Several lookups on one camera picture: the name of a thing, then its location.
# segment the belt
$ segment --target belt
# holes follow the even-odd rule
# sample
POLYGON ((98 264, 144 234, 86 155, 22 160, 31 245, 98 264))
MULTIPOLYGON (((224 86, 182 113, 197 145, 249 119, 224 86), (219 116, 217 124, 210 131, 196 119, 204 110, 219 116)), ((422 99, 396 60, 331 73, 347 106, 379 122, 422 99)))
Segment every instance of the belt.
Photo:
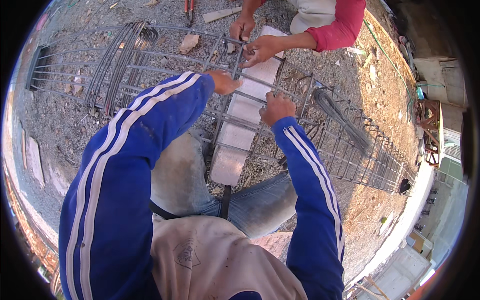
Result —
MULTIPOLYGON (((228 206, 230 205, 230 198, 231 198, 231 186, 227 185, 225 186, 225 192, 222 198, 222 208, 220 210, 220 218, 223 218, 225 220, 228 217, 228 206)), ((152 200, 150 200, 150 203, 148 204, 148 208, 150 208, 152 213, 155 213, 161 216, 165 220, 178 219, 181 217, 181 216, 171 214, 168 211, 162 209, 161 207, 156 205, 152 200)))

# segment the hand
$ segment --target hand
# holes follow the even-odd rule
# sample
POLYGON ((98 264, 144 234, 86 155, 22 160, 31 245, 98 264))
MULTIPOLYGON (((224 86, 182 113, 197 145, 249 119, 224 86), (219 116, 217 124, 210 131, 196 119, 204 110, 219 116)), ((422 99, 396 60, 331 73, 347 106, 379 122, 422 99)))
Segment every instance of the hand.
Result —
POLYGON ((285 97, 283 93, 277 93, 273 97, 273 93, 268 92, 265 97, 267 98, 267 107, 258 111, 265 124, 272 127, 275 122, 284 117, 295 117, 295 110, 297 109, 295 103, 285 97))
POLYGON ((261 36, 253 42, 243 46, 243 57, 247 60, 239 65, 241 68, 250 68, 259 62, 265 62, 275 54, 285 50, 281 36, 261 36))
POLYGON ((233 80, 230 73, 224 70, 207 71, 205 74, 213 78, 215 82, 214 92, 219 95, 230 94, 243 84, 243 80, 233 80))
POLYGON ((230 37, 234 39, 242 39, 248 41, 250 33, 255 28, 253 16, 240 14, 237 20, 230 25, 230 37))

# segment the rebar cage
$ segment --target rebar cage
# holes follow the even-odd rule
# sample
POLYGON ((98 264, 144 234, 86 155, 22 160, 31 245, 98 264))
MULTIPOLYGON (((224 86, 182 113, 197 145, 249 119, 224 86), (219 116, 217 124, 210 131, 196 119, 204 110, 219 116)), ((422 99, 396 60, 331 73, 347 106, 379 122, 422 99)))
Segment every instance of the rebar cage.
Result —
MULTIPOLYGON (((270 87, 274 93, 280 91, 289 96, 297 105, 299 125, 308 133, 331 177, 390 192, 398 191, 403 178, 413 182, 416 170, 352 100, 340 95, 334 87, 324 85, 314 73, 278 57, 275 59, 280 60, 280 66, 273 84, 241 73, 239 63, 243 48, 237 47, 236 52, 228 54, 228 42, 239 43, 224 33, 151 25, 144 21, 90 29, 40 46, 34 55, 26 87, 81 101, 87 107, 112 116, 118 109, 129 105, 146 86, 187 70, 223 69, 234 79, 249 78, 270 87), (177 45, 187 33, 199 35, 199 44, 188 54, 180 55, 177 45), (75 94, 72 86, 83 89, 75 94), (365 131, 372 144, 367 155, 362 155, 345 129, 315 104, 312 99, 315 88, 328 91, 353 124, 365 131)), ((234 93, 265 103, 246 93, 234 93)), ((232 148, 250 156, 280 162, 283 153, 264 123, 253 124, 226 113, 232 95, 214 94, 209 99, 197 121, 211 134, 211 139, 204 140, 212 146, 232 148), (225 122, 256 133, 250 150, 217 141, 225 122)))

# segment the white pants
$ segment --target white pants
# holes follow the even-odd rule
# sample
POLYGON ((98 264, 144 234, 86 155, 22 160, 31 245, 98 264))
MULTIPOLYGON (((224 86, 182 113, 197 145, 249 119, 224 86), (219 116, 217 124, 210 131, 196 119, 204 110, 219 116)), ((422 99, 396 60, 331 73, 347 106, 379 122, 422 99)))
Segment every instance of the white pants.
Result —
POLYGON ((335 20, 336 0, 288 0, 299 13, 290 24, 292 34, 302 33, 310 27, 330 25, 335 20))

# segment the wire cutters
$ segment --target wire cutters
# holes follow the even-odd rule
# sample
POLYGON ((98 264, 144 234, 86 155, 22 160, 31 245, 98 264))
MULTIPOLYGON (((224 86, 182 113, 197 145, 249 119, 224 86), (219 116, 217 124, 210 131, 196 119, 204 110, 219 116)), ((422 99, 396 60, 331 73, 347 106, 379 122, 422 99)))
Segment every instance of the wire cutters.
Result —
POLYGON ((188 0, 185 0, 185 20, 187 21, 187 27, 191 27, 193 22, 193 0, 190 1, 190 10, 188 10, 188 0))

